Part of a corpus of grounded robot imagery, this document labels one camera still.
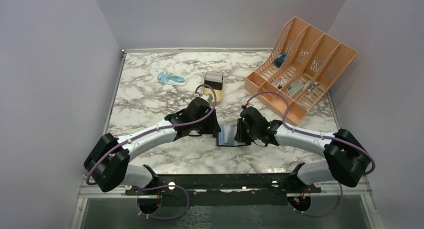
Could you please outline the black credit card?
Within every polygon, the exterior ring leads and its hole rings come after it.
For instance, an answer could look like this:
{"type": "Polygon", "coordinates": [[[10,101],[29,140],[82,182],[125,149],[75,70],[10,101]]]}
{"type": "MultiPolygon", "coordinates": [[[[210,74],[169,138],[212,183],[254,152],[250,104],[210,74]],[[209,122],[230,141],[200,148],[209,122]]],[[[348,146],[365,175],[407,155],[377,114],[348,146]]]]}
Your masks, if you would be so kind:
{"type": "Polygon", "coordinates": [[[223,90],[223,81],[222,80],[204,80],[204,84],[209,85],[215,91],[223,90]]]}

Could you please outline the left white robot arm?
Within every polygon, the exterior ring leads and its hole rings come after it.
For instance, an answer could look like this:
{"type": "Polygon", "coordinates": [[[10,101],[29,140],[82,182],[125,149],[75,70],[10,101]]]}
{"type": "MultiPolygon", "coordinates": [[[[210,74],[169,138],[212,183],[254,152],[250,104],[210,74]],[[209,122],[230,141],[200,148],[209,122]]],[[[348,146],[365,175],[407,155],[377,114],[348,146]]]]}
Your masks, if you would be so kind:
{"type": "Polygon", "coordinates": [[[211,94],[195,97],[187,108],[168,114],[136,134],[102,135],[83,163],[87,178],[93,179],[93,184],[102,192],[109,192],[117,186],[135,186],[144,194],[152,194],[157,189],[154,171],[147,165],[131,165],[130,161],[157,146],[187,137],[191,132],[200,135],[219,133],[216,111],[210,105],[212,100],[211,94]]]}

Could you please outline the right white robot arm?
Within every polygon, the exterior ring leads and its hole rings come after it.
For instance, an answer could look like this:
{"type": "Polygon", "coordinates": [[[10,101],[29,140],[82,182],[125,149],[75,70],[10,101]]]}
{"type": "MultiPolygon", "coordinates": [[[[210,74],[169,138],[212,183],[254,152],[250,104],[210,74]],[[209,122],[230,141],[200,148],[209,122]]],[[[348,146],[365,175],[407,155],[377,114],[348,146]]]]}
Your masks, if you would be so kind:
{"type": "Polygon", "coordinates": [[[249,145],[260,140],[266,146],[288,146],[323,157],[323,161],[301,162],[292,170],[286,185],[296,193],[326,181],[354,188],[372,162],[366,150],[346,129],[336,133],[301,130],[282,120],[268,121],[252,106],[244,107],[239,115],[235,141],[249,145]]]}

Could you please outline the black card holder wallet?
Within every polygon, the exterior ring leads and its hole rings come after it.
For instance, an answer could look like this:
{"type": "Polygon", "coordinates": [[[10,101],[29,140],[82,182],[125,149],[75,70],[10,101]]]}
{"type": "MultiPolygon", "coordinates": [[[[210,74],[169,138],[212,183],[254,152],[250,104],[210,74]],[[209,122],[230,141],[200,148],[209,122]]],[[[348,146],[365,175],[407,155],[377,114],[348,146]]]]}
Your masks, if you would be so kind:
{"type": "Polygon", "coordinates": [[[221,124],[220,132],[216,137],[216,145],[218,147],[238,147],[240,142],[235,140],[237,126],[231,124],[221,124]]]}

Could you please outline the gold oval tray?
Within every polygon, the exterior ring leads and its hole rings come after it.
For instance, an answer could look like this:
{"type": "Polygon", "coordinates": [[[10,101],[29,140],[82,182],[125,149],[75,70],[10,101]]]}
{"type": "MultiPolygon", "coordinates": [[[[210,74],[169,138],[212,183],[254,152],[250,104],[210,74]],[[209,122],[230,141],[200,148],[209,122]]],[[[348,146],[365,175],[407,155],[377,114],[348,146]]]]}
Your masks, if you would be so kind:
{"type": "Polygon", "coordinates": [[[224,74],[219,71],[207,71],[204,74],[203,83],[209,85],[213,89],[216,98],[214,97],[212,90],[208,87],[204,87],[201,94],[211,94],[213,99],[210,104],[213,105],[216,102],[217,106],[220,105],[223,99],[224,74]]]}

